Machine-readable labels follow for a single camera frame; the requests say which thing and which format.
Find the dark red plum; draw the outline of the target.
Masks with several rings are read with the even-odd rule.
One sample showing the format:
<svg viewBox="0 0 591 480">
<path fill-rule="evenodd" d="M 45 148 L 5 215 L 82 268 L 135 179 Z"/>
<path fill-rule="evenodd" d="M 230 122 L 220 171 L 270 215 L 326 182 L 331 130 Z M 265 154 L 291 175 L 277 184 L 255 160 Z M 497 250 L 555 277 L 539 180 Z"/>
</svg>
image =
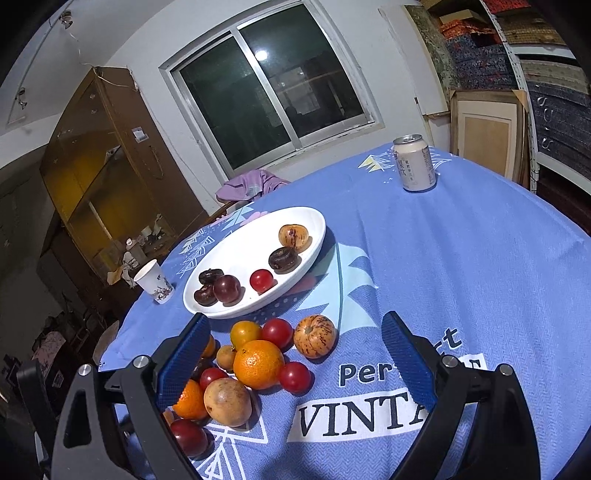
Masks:
<svg viewBox="0 0 591 480">
<path fill-rule="evenodd" d="M 187 457 L 198 457 L 207 450 L 209 440 L 204 428 L 186 419 L 170 424 L 170 431 Z"/>
<path fill-rule="evenodd" d="M 231 304 L 240 296 L 240 285 L 238 279 L 232 275 L 222 275 L 213 283 L 213 293 L 215 298 L 222 303 Z"/>
</svg>

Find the orange mandarin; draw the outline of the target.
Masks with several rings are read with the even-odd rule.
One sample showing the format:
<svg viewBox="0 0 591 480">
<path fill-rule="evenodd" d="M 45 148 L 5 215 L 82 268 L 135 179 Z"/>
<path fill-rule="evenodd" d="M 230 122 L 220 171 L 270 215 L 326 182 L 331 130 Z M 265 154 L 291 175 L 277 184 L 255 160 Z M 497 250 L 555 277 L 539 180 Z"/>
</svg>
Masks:
<svg viewBox="0 0 591 480">
<path fill-rule="evenodd" d="M 205 419 L 208 413 L 204 406 L 204 390 L 196 381 L 189 379 L 172 409 L 182 419 L 195 421 Z"/>
</svg>

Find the tan passion fruit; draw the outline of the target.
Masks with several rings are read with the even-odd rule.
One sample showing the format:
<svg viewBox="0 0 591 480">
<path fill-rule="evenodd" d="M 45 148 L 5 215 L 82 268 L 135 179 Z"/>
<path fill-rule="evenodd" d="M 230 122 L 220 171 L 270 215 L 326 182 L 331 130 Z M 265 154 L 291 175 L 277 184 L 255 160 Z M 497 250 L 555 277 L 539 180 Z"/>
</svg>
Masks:
<svg viewBox="0 0 591 480">
<path fill-rule="evenodd" d="M 214 380 L 204 391 L 204 407 L 211 419 L 228 427 L 240 427 L 252 416 L 249 390 L 230 377 Z"/>
</svg>

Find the orange persimmon tomato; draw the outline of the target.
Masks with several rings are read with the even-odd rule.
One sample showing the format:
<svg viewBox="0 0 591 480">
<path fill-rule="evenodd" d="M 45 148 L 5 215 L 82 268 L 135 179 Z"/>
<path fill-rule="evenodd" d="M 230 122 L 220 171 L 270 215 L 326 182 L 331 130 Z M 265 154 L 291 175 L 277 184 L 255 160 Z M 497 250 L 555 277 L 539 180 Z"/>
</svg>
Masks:
<svg viewBox="0 0 591 480">
<path fill-rule="evenodd" d="M 205 346 L 205 349 L 202 352 L 201 357 L 204 359 L 211 358 L 215 354 L 215 351 L 216 351 L 216 340 L 211 335 L 208 338 L 207 345 Z"/>
</svg>

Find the small brown longan fruit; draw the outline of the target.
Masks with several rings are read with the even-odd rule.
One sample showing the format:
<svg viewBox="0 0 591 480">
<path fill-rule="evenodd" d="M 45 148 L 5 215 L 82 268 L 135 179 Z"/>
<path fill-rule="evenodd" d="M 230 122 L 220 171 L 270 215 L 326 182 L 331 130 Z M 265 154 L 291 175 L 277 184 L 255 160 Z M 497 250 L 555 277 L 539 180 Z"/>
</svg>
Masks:
<svg viewBox="0 0 591 480">
<path fill-rule="evenodd" d="M 215 356 L 217 366 L 226 372 L 232 372 L 235 355 L 236 350 L 232 345 L 221 346 Z"/>
</svg>

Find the large orange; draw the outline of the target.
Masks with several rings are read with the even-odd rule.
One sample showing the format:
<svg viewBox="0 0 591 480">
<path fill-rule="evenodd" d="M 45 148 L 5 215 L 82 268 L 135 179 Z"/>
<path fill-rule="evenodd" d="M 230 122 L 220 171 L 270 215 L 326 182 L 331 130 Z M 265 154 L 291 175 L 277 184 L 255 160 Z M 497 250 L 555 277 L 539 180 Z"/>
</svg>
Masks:
<svg viewBox="0 0 591 480">
<path fill-rule="evenodd" d="M 279 382 L 283 365 L 283 352 L 276 345 L 266 340 L 252 340 L 236 351 L 233 373 L 250 389 L 266 390 Z"/>
</svg>

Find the yellow orange tomato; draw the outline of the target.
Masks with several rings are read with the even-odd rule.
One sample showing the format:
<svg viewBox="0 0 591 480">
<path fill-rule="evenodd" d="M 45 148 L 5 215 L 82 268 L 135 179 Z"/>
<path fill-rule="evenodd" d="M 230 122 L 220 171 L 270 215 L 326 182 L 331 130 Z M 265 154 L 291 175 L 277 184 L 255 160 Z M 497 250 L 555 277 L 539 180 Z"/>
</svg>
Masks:
<svg viewBox="0 0 591 480">
<path fill-rule="evenodd" d="M 245 343 L 259 340 L 262 328 L 258 323 L 249 320 L 235 322 L 230 329 L 230 341 L 235 350 L 241 348 Z"/>
</svg>

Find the striped pepino melon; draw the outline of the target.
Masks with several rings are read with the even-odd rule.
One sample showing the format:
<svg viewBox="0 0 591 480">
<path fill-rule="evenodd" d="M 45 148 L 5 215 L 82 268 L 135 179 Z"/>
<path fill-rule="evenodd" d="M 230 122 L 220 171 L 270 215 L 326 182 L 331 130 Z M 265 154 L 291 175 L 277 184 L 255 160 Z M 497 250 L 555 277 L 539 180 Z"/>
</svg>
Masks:
<svg viewBox="0 0 591 480">
<path fill-rule="evenodd" d="M 301 224 L 286 224 L 280 227 L 280 244 L 283 247 L 293 248 L 297 253 L 301 253 L 308 248 L 310 244 L 310 233 L 308 229 Z"/>
<path fill-rule="evenodd" d="M 334 323 L 324 315 L 310 315 L 294 330 L 294 346 L 297 351 L 311 360 L 321 359 L 332 351 L 337 340 Z"/>
</svg>

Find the dark flat fruit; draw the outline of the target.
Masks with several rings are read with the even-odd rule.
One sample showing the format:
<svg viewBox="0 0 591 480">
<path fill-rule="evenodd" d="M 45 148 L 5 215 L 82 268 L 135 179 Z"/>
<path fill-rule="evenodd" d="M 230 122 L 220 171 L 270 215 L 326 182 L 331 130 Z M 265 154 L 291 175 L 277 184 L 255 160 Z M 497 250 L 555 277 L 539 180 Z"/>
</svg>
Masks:
<svg viewBox="0 0 591 480">
<path fill-rule="evenodd" d="M 199 273 L 198 280 L 202 285 L 212 285 L 224 272 L 221 269 L 209 268 Z"/>
<path fill-rule="evenodd" d="M 300 256 L 293 247 L 280 247 L 273 251 L 269 257 L 270 268 L 277 274 L 288 273 L 297 267 Z"/>
<path fill-rule="evenodd" d="M 217 302 L 217 298 L 214 294 L 213 285 L 202 285 L 193 293 L 193 299 L 200 306 L 208 307 L 215 304 Z"/>
</svg>

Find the dark red plum on plate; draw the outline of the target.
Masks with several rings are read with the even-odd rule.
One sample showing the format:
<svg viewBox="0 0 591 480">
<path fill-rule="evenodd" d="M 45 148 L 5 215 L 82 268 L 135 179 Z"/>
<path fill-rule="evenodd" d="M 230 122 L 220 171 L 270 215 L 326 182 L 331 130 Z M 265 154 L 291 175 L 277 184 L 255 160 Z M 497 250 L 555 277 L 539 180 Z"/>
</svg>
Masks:
<svg viewBox="0 0 591 480">
<path fill-rule="evenodd" d="M 240 296 L 240 285 L 238 279 L 232 275 L 222 275 L 213 283 L 213 293 L 215 298 L 222 303 L 231 304 Z"/>
</svg>

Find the white oval plate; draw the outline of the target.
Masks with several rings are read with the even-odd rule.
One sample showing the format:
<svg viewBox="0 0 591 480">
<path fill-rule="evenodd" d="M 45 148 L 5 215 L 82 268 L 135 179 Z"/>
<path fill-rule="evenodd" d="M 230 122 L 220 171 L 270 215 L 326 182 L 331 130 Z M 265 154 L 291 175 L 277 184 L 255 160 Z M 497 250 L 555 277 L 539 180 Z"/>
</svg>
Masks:
<svg viewBox="0 0 591 480">
<path fill-rule="evenodd" d="M 300 224 L 308 229 L 311 241 L 300 254 L 300 260 L 293 271 L 274 274 L 276 285 L 263 294 L 256 293 L 249 285 L 250 274 L 258 269 L 269 268 L 271 252 L 280 248 L 280 227 L 286 224 Z M 311 269 L 318 258 L 325 240 L 327 223 L 322 212 L 311 207 L 290 207 L 270 212 L 238 228 L 209 251 L 194 267 L 183 291 L 183 304 L 188 312 L 202 313 L 211 320 L 242 318 L 276 302 L 297 284 Z M 194 292 L 200 287 L 198 274 L 209 268 L 219 268 L 235 276 L 242 293 L 238 302 L 225 306 L 217 302 L 212 306 L 201 306 L 194 299 Z"/>
</svg>

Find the dark flat fruit right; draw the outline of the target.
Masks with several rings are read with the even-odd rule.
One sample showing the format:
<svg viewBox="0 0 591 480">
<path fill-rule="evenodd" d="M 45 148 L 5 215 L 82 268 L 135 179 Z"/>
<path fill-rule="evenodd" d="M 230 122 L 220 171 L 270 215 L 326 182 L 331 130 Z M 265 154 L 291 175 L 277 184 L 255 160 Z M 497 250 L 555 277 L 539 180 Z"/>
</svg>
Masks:
<svg viewBox="0 0 591 480">
<path fill-rule="evenodd" d="M 297 267 L 300 256 L 293 247 L 280 247 L 273 251 L 269 257 L 270 268 L 277 274 L 288 273 Z"/>
</svg>

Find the striped pepino melon on plate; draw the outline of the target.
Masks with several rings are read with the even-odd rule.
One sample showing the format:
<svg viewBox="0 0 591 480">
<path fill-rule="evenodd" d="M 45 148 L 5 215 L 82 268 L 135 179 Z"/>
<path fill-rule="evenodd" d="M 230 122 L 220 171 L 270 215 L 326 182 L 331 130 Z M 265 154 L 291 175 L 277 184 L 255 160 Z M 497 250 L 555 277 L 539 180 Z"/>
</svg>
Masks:
<svg viewBox="0 0 591 480">
<path fill-rule="evenodd" d="M 301 224 L 286 224 L 280 227 L 280 244 L 283 247 L 293 248 L 297 253 L 301 253 L 308 248 L 310 244 L 310 233 L 308 229 Z"/>
</svg>

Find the white beverage can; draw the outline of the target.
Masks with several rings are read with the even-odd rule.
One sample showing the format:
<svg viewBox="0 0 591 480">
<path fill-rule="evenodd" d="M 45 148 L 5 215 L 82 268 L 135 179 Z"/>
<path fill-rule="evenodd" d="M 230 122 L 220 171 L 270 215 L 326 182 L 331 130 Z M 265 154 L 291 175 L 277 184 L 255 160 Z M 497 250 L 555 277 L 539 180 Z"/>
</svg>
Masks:
<svg viewBox="0 0 591 480">
<path fill-rule="evenodd" d="M 427 142 L 420 134 L 408 134 L 394 139 L 394 159 L 403 188 L 408 192 L 424 192 L 437 184 Z"/>
</svg>

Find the sliding glass window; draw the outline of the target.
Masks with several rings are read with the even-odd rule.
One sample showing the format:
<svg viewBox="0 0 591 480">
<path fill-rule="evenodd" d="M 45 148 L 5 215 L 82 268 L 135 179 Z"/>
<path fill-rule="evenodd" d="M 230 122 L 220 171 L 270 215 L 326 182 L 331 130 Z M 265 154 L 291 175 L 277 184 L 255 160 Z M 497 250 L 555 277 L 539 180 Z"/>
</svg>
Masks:
<svg viewBox="0 0 591 480">
<path fill-rule="evenodd" d="M 208 161 L 228 178 L 379 120 L 360 65 L 318 1 L 266 1 L 160 67 Z"/>
</svg>

